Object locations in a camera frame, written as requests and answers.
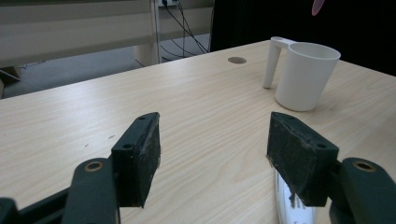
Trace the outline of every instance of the light wood tabletop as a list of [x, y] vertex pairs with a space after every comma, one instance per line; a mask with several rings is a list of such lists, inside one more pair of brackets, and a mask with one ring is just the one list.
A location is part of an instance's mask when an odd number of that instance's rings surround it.
[[[373, 161], [395, 180], [396, 78], [340, 61], [318, 106], [293, 112], [275, 100], [281, 69], [273, 88], [262, 88], [268, 47], [264, 41], [0, 100], [0, 197], [21, 209], [69, 187], [80, 163], [107, 158], [137, 117], [155, 111], [161, 166], [145, 208], [121, 208], [122, 223], [278, 223], [275, 170], [265, 158], [272, 111], [339, 146], [339, 161]], [[318, 223], [330, 223], [330, 204], [318, 209]]]

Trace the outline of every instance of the floor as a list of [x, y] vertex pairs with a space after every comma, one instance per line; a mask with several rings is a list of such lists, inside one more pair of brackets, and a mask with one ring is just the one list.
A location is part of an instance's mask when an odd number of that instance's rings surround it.
[[[210, 35], [197, 35], [195, 39], [186, 37], [163, 41], [161, 43], [163, 63], [182, 59], [183, 51], [184, 57], [206, 53], [209, 42]], [[22, 64], [20, 65], [21, 80], [5, 85], [3, 99], [97, 77], [111, 76], [141, 67], [142, 64], [134, 58], [133, 47]]]

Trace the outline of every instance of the white plastic cup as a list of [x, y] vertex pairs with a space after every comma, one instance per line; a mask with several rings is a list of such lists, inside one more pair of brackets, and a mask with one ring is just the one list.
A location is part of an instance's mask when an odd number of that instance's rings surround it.
[[285, 48], [288, 54], [277, 85], [276, 100], [290, 110], [311, 110], [317, 105], [341, 53], [327, 46], [274, 36], [262, 82], [266, 89], [271, 88], [280, 51]]

